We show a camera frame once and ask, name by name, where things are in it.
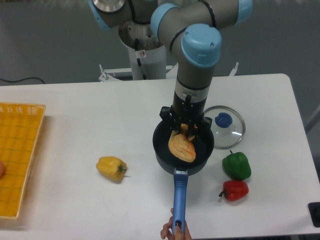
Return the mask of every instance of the gray floor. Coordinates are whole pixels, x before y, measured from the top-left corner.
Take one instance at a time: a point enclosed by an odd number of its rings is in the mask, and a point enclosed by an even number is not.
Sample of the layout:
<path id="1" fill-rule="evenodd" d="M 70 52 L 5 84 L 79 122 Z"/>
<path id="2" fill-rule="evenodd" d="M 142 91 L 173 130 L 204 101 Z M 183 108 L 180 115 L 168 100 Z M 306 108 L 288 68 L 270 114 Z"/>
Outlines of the gray floor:
<path id="1" fill-rule="evenodd" d="M 287 74 L 306 122 L 320 104 L 320 1 L 253 3 L 250 20 L 221 31 L 222 53 L 214 75 L 227 76 L 236 62 L 239 75 Z M 167 65 L 175 62 L 168 54 Z M 100 63 L 105 69 L 130 66 L 118 29 L 100 30 L 87 0 L 0 3 L 0 78 L 96 82 Z M 7 84 L 0 81 L 0 86 Z M 318 175 L 319 135 L 320 123 L 307 134 Z"/>

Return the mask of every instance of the yellow bell pepper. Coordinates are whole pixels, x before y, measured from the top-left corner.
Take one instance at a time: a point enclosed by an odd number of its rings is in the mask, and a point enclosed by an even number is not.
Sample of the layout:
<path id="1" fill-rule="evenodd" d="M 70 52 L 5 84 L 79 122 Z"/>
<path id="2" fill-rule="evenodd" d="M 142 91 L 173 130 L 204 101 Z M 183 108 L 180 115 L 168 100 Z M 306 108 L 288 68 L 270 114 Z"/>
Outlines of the yellow bell pepper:
<path id="1" fill-rule="evenodd" d="M 127 164 L 115 156 L 100 157 L 95 167 L 103 176 L 115 182 L 120 182 L 127 171 Z"/>

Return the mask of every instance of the frying pan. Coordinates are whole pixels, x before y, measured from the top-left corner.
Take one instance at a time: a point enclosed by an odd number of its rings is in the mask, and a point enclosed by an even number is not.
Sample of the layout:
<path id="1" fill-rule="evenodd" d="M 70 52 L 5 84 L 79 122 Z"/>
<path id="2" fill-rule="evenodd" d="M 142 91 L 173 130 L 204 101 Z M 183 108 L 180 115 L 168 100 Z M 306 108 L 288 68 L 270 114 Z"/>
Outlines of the frying pan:
<path id="1" fill-rule="evenodd" d="M 170 126 L 166 122 L 161 121 L 154 130 L 152 143 L 158 163 L 165 171 L 173 175 L 172 233 L 174 233 L 176 225 L 185 232 L 188 176 L 196 174 L 206 165 L 214 149 L 214 135 L 210 128 L 199 133 L 191 141 L 196 153 L 195 160 L 193 162 L 186 162 L 175 157 L 170 152 L 168 142 L 171 133 Z"/>

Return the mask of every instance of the black cable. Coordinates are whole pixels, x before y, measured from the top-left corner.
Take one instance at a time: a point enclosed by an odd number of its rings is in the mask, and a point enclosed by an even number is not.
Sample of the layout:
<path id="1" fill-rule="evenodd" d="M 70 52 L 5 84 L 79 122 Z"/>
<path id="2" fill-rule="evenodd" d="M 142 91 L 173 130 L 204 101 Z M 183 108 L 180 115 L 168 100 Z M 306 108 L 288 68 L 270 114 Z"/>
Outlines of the black cable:
<path id="1" fill-rule="evenodd" d="M 36 77 L 36 76 L 26 77 L 26 78 L 23 78 L 23 79 L 20 79 L 20 80 L 16 80 L 16 81 L 10 81 L 10 80 L 5 80 L 3 78 L 0 78 L 1 81 L 7 82 L 7 83 L 18 83 L 18 82 L 22 82 L 22 81 L 28 80 L 28 79 L 38 79 L 43 84 L 46 84 L 45 81 L 43 81 L 41 78 Z"/>

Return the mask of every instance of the red bell pepper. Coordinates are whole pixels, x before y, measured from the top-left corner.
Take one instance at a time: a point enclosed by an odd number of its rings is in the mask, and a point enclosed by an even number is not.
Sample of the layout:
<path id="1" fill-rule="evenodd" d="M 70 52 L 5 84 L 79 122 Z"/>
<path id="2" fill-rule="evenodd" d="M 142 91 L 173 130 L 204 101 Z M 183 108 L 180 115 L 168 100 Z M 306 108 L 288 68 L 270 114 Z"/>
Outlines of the red bell pepper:
<path id="1" fill-rule="evenodd" d="M 243 198 L 249 193 L 247 183 L 244 181 L 230 180 L 223 184 L 223 191 L 219 194 L 222 197 L 224 194 L 225 199 L 228 201 L 236 201 Z"/>

